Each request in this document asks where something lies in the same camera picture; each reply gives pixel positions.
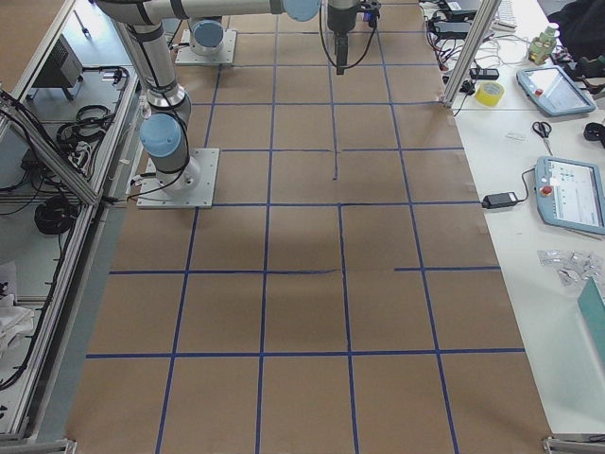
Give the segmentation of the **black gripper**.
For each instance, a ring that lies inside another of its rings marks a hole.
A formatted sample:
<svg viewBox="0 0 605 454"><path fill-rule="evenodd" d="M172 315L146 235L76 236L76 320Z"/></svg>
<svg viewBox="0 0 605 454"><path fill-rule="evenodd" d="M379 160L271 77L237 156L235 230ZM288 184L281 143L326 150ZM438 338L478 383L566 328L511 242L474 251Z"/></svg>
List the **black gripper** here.
<svg viewBox="0 0 605 454"><path fill-rule="evenodd" d="M329 0L327 24L334 34L337 75L342 76L347 67L348 33L355 26L356 0Z"/></svg>
<svg viewBox="0 0 605 454"><path fill-rule="evenodd" d="M380 18L381 3L378 0L361 0L357 12L367 25L376 25Z"/></svg>

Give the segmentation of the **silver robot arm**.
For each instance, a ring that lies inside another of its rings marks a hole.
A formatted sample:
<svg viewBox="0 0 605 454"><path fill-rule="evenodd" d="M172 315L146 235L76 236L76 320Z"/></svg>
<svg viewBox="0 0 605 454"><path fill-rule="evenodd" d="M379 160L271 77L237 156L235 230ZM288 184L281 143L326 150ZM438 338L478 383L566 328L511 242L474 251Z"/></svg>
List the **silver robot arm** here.
<svg viewBox="0 0 605 454"><path fill-rule="evenodd" d="M285 12L291 19L306 22L322 13L321 1L270 1L271 13L280 14ZM377 29L380 17L379 1L328 1L327 2L327 25L334 35L335 56L338 66L347 64L348 55L348 33L355 27L358 14L364 16L364 20L372 29L372 34L366 47L369 47L373 33ZM222 15L199 16L188 21L192 37L192 45L199 46L204 50L218 50L222 45L225 29L221 24Z"/></svg>
<svg viewBox="0 0 605 454"><path fill-rule="evenodd" d="M194 39L204 48L217 48L223 39L224 15L287 14L307 22L321 13L320 1L99 1L101 10L125 29L123 45L145 81L151 109L141 129L141 141L160 175L172 176L168 187L195 182L199 167L188 148L191 100L178 83L164 37L163 20L194 23Z"/></svg>

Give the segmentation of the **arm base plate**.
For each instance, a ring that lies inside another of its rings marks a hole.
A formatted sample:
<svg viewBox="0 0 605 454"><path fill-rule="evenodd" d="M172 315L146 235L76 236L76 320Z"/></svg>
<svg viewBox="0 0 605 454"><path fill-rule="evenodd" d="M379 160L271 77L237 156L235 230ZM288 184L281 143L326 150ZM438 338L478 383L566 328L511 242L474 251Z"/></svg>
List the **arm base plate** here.
<svg viewBox="0 0 605 454"><path fill-rule="evenodd" d="M237 32L226 29L221 43L216 47L198 44L187 28L181 36L181 47L177 52L175 63L186 66L232 64L235 53Z"/></svg>
<svg viewBox="0 0 605 454"><path fill-rule="evenodd" d="M137 198L136 205L141 209L211 208L218 161L218 148L191 148L188 167L179 179L167 189L162 189L171 182L167 174L160 172L144 179L144 195Z"/></svg>

